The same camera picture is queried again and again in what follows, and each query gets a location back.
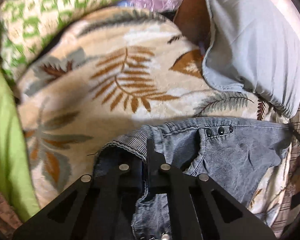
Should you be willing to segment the blue denim pants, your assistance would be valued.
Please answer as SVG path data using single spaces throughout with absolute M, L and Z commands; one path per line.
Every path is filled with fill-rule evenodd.
M 98 153 L 93 175 L 103 176 L 133 159 L 147 160 L 147 140 L 185 174 L 205 173 L 241 204 L 248 205 L 270 167 L 286 156 L 287 125 L 243 118 L 201 117 L 145 125 L 108 142 Z

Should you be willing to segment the lime green bedsheet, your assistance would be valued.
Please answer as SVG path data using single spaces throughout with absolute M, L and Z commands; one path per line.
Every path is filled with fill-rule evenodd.
M 39 211 L 23 130 L 12 91 L 0 68 L 0 192 L 23 222 Z

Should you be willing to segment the beige striped quilt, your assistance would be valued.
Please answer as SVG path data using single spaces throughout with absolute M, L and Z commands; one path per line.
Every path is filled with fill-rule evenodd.
M 290 123 L 296 135 L 292 141 L 288 184 L 279 214 L 271 226 L 277 238 L 289 229 L 300 213 L 300 106 Z

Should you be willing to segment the cream leaf-pattern blanket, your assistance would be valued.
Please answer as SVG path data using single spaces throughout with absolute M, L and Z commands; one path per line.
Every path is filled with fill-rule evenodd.
M 171 21 L 146 10 L 112 7 L 76 22 L 17 89 L 40 207 L 92 173 L 108 142 L 142 126 L 201 117 L 287 122 L 255 94 L 211 88 L 200 49 Z M 289 145 L 246 205 L 269 226 L 285 194 L 290 151 Z

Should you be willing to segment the light grey pillow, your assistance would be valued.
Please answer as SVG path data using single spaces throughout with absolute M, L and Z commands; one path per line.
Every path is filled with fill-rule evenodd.
M 203 77 L 223 92 L 251 92 L 285 117 L 300 103 L 300 15 L 291 0 L 206 0 L 211 39 Z

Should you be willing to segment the brown wooden headboard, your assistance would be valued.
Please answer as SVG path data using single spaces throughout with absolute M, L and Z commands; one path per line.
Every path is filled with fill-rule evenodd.
M 183 0 L 174 23 L 192 43 L 209 46 L 211 33 L 206 0 Z

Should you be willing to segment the green patterned pillow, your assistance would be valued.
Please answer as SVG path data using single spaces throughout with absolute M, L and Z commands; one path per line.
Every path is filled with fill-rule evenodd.
M 68 24 L 120 0 L 7 0 L 0 6 L 1 67 L 17 81 Z

